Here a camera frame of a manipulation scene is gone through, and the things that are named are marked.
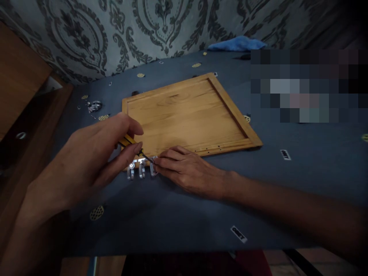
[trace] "table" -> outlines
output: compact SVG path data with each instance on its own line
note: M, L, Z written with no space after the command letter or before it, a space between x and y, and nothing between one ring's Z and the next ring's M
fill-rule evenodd
M306 192L367 205L368 144L361 139L367 125L353 123L277 123L252 117L250 61L233 59L241 53L202 52L164 59L79 86L64 110L55 135L54 155L77 129L91 125L83 95L100 100L103 107L93 116L121 111L122 99L139 92L217 72L218 79L251 125L264 146L257 151L238 151L205 157L209 163L247 177ZM202 62L199 67L193 64ZM270 110L263 109L265 118ZM292 161L284 161L280 150ZM89 212L105 206L104 215L90 221ZM189 195L162 176L133 181L122 172L101 193L71 212L75 228L66 256L106 256L131 253L282 249L314 246L294 231L226 202ZM235 225L248 239L243 244L230 230Z

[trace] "metal hook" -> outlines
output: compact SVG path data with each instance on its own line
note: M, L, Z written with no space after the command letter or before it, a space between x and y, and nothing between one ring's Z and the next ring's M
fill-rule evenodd
M137 160L133 160L132 163L129 164L129 168L128 168L128 180L133 180L134 179L134 168L135 168L135 163L137 162Z
M151 171L151 177L154 178L156 176L156 171L153 168L152 162L149 163L149 169Z
M138 159L139 162L139 178L143 179L146 177L146 170L145 170L145 165L146 165L146 159Z

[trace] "yellow screwdriver handle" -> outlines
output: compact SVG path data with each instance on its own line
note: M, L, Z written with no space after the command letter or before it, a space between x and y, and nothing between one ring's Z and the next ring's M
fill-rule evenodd
M126 147L126 146L128 146L128 145L130 145L130 144L136 144L137 142L136 141L134 141L134 139L132 138L132 137L130 137L128 134L126 134L125 136L124 136L124 139L121 139L120 141L119 141L119 144L120 144L120 146L122 146L122 147ZM139 151L139 153L137 154L137 156L141 156L141 155L143 155L143 149L141 149L140 151Z

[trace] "wall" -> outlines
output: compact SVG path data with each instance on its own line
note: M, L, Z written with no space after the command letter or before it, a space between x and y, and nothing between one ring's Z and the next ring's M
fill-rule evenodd
M330 0L0 0L0 19L82 84L239 35L304 48L339 16Z

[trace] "blue cloth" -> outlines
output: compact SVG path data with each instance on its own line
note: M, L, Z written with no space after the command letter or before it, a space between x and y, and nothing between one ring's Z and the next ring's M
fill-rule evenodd
M267 46L266 43L258 39L250 39L246 36L238 36L233 39L219 42L208 46L209 51L230 51L230 52L247 52L250 50L258 50Z

